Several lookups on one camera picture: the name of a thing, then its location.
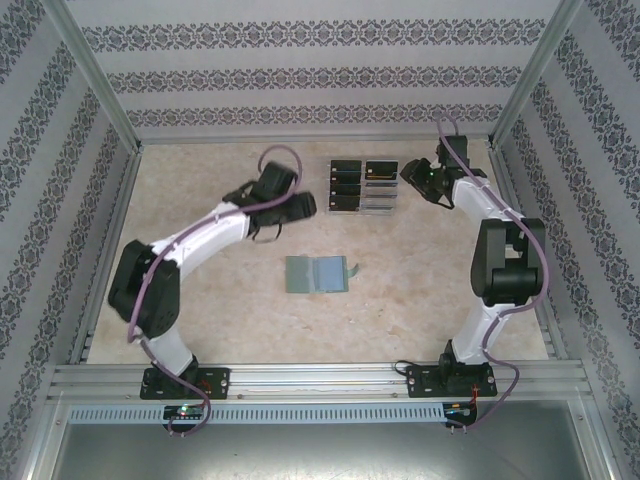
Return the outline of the green card holder wallet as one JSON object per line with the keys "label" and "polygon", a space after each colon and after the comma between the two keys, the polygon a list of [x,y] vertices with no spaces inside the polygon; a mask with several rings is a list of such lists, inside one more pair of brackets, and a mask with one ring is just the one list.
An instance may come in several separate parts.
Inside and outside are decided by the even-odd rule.
{"label": "green card holder wallet", "polygon": [[287,256],[285,289],[290,294],[345,293],[359,270],[358,264],[349,268],[345,256]]}

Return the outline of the small controller board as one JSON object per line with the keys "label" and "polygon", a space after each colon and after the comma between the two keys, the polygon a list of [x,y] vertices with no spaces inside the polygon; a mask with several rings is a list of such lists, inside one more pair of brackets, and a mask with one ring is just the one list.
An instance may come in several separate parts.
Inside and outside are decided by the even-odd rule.
{"label": "small controller board", "polygon": [[206,413],[202,404],[182,404],[165,406],[162,413],[164,424],[196,425],[201,422]]}
{"label": "small controller board", "polygon": [[443,411],[446,424],[454,428],[469,427],[478,418],[478,409],[475,401],[444,403]]}

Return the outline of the grey metal panel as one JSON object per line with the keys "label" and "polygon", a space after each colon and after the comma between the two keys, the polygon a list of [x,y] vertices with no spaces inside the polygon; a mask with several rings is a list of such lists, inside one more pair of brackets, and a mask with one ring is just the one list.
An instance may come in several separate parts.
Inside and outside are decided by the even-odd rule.
{"label": "grey metal panel", "polygon": [[554,422],[467,434],[435,424],[73,425],[54,480],[599,480]]}

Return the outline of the aluminium frame rail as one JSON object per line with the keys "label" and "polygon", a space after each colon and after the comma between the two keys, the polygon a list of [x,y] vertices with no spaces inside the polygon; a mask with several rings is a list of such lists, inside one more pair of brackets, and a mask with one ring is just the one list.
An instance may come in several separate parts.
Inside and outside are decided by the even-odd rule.
{"label": "aluminium frame rail", "polygon": [[[502,198],[521,211],[521,201],[504,155],[497,147],[488,147],[487,152]],[[512,315],[491,352],[503,360],[533,360],[534,357],[536,360],[569,360],[549,296],[533,310]]]}
{"label": "aluminium frame rail", "polygon": [[99,320],[102,302],[108,288],[111,268],[117,254],[118,242],[124,227],[143,153],[144,146],[140,145],[131,154],[130,160],[123,170],[110,210],[107,229],[101,238],[102,243],[97,256],[97,264],[91,277],[85,303],[80,312],[79,324],[73,336],[72,349],[69,351],[66,364],[77,365],[82,361],[87,337],[95,329]]}

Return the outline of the aluminium frame post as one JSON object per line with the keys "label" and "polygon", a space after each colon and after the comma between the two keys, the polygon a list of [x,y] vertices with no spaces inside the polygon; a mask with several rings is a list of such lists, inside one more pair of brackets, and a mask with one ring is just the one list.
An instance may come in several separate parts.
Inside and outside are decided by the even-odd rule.
{"label": "aluminium frame post", "polygon": [[21,480],[51,480],[67,428],[70,408],[62,399],[46,403]]}
{"label": "aluminium frame post", "polygon": [[530,93],[545,71],[554,51],[571,26],[584,1],[585,0],[559,1],[520,79],[516,83],[513,93],[510,95],[495,127],[488,136],[489,147],[491,149],[496,149],[504,142],[513,124],[517,120],[518,115],[528,101]]}
{"label": "aluminium frame post", "polygon": [[130,150],[138,151],[141,140],[121,106],[107,75],[100,66],[85,35],[65,0],[41,0],[62,40],[74,57],[84,78],[95,93],[120,139]]}
{"label": "aluminium frame post", "polygon": [[590,480],[621,480],[597,405],[592,399],[567,402]]}

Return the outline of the long aluminium base rail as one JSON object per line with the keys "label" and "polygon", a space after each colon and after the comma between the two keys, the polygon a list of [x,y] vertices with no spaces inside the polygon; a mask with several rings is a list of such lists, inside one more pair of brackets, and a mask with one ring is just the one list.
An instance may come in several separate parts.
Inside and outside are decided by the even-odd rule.
{"label": "long aluminium base rail", "polygon": [[[522,361],[512,401],[593,395],[577,360]],[[68,365],[53,371],[46,400],[68,404],[138,403],[144,365]],[[406,380],[388,363],[231,364],[228,403],[409,402]]]}

